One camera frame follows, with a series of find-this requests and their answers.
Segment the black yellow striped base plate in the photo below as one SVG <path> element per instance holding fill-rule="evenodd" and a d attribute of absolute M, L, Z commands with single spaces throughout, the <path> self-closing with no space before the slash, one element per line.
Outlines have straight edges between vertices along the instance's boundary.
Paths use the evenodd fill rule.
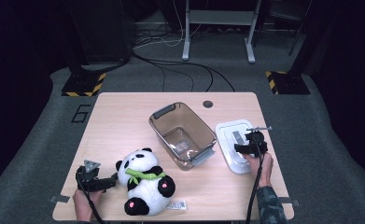
<path fill-rule="evenodd" d="M 266 71 L 265 75 L 273 94 L 310 94 L 302 77 L 294 77 L 285 71 Z"/>
<path fill-rule="evenodd" d="M 106 74 L 89 74 L 85 79 L 70 77 L 62 88 L 62 96 L 95 96 L 101 89 Z"/>

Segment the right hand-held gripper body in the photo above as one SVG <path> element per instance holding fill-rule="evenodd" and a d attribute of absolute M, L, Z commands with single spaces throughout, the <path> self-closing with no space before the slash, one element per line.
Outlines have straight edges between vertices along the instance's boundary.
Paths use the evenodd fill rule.
<path fill-rule="evenodd" d="M 258 158 L 260 155 L 268 151 L 267 142 L 264 140 L 262 131 L 269 131 L 272 127 L 255 127 L 248 128 L 246 139 L 249 141 L 249 154 Z"/>

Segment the white metal desk frame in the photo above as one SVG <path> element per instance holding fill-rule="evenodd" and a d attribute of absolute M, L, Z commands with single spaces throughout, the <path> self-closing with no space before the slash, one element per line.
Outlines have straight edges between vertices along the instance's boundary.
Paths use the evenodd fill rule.
<path fill-rule="evenodd" d="M 182 60 L 190 58 L 190 26 L 192 24 L 240 25 L 248 26 L 249 33 L 245 38 L 246 55 L 249 63 L 254 64 L 256 58 L 252 39 L 256 30 L 262 0 L 256 0 L 255 9 L 251 11 L 199 10 L 190 8 L 190 0 L 185 0 L 185 40 Z"/>

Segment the panda plush toy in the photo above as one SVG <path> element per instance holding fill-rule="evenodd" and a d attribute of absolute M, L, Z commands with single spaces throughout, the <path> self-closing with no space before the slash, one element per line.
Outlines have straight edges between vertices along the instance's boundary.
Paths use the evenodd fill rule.
<path fill-rule="evenodd" d="M 175 194 L 175 181 L 164 172 L 149 147 L 137 149 L 116 163 L 118 180 L 127 189 L 124 211 L 129 216 L 156 216 Z"/>

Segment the white storage box lid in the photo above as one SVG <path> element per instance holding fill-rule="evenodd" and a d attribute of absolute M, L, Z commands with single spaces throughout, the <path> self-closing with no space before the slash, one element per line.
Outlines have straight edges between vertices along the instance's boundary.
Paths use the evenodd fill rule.
<path fill-rule="evenodd" d="M 216 135 L 224 158 L 229 168 L 238 175 L 250 172 L 245 154 L 238 153 L 234 149 L 234 144 L 249 144 L 246 139 L 248 128 L 255 127 L 246 119 L 223 122 L 216 126 Z"/>

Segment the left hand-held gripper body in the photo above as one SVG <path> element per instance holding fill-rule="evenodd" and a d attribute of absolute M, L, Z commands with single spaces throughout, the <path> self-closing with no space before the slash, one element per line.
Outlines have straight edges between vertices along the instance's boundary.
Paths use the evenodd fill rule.
<path fill-rule="evenodd" d="M 85 191 L 99 190 L 99 166 L 99 162 L 85 160 L 84 164 L 77 168 L 76 181 L 78 189 Z"/>

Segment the clear brown storage box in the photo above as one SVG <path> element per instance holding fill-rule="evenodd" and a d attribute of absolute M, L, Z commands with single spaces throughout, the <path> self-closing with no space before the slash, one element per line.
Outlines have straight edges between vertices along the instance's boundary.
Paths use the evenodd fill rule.
<path fill-rule="evenodd" d="M 214 131 L 182 102 L 159 109 L 148 122 L 166 152 L 183 171 L 204 163 L 215 154 Z"/>

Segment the dark cabinet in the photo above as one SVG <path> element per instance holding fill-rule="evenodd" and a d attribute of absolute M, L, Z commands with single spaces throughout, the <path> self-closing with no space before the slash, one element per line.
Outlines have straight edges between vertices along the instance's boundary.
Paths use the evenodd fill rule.
<path fill-rule="evenodd" d="M 88 63 L 128 62 L 134 24 L 122 0 L 65 0 Z"/>

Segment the person's right hand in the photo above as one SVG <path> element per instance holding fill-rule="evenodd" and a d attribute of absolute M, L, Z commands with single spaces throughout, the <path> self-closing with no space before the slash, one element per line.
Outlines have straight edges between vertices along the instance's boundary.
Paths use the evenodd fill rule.
<path fill-rule="evenodd" d="M 263 155 L 262 161 L 260 161 L 259 158 L 254 158 L 254 157 L 250 156 L 249 154 L 245 154 L 244 157 L 248 161 L 250 170 L 251 170 L 251 174 L 254 177 L 258 176 L 258 170 L 261 167 L 260 180 L 259 180 L 258 187 L 259 188 L 270 187 L 272 185 L 271 184 L 271 175 L 272 175 L 272 170 L 273 170 L 273 165 L 274 165 L 274 159 L 273 159 L 272 155 L 269 153 L 265 153 Z"/>

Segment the person's left hand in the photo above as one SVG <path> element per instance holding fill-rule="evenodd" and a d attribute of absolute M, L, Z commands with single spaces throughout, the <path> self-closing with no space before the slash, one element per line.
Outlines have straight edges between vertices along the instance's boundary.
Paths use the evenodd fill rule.
<path fill-rule="evenodd" d="M 102 191 L 95 191 L 89 194 L 91 201 L 95 206 L 99 204 L 102 194 L 103 194 Z M 77 221 L 91 222 L 93 219 L 93 212 L 91 210 L 89 201 L 82 190 L 77 189 L 75 191 L 73 195 L 73 201 L 75 205 L 75 213 Z"/>

